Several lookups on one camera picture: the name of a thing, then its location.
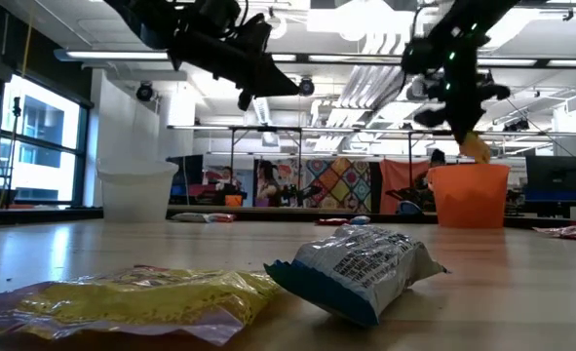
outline person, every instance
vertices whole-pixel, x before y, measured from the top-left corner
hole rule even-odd
[[[268,207],[281,206],[281,188],[274,175],[276,169],[277,166],[265,160],[260,161],[257,167],[257,182],[259,184],[257,200],[260,202],[267,201]]]
[[[422,211],[434,212],[436,210],[435,196],[433,194],[431,182],[429,181],[429,173],[431,169],[441,166],[445,166],[445,153],[439,149],[435,149],[431,155],[429,170],[418,175],[414,181],[415,189],[419,194],[420,207],[422,208]]]
[[[445,153],[439,149],[435,149],[431,155],[431,163],[429,165],[429,171],[433,168],[445,166]],[[417,190],[425,190],[429,187],[428,182],[428,172],[426,171],[415,178],[413,182]]]
[[[229,182],[231,182],[233,185],[233,188],[230,189],[230,191],[238,192],[242,188],[240,181],[233,175],[233,170],[231,167],[225,166],[222,169],[222,179],[216,184],[216,190],[223,190],[225,188],[225,184],[229,184]]]

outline yellow snack bag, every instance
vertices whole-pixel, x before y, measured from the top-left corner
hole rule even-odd
[[[136,266],[0,293],[0,332],[189,332],[222,345],[277,292],[266,274]]]

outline table surface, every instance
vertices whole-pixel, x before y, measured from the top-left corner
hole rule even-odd
[[[422,240],[453,273],[419,282],[361,329],[282,292],[224,350],[576,350],[576,242],[516,229],[381,225]],[[310,223],[105,224],[0,228],[0,292],[134,264],[258,270],[332,227]],[[0,336],[0,350],[213,350],[189,336]]]

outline colorful quilt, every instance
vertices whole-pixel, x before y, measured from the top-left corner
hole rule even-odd
[[[304,169],[306,186],[323,189],[320,194],[308,199],[305,207],[345,209],[357,214],[371,212],[368,162],[352,162],[346,158],[310,160]]]

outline security camera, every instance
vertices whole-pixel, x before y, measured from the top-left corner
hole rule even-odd
[[[309,77],[303,77],[298,85],[298,94],[302,97],[310,97],[316,91],[314,82]]]
[[[149,102],[155,97],[155,91],[153,90],[153,83],[142,82],[140,83],[140,88],[135,92],[135,96],[138,100],[143,102]]]

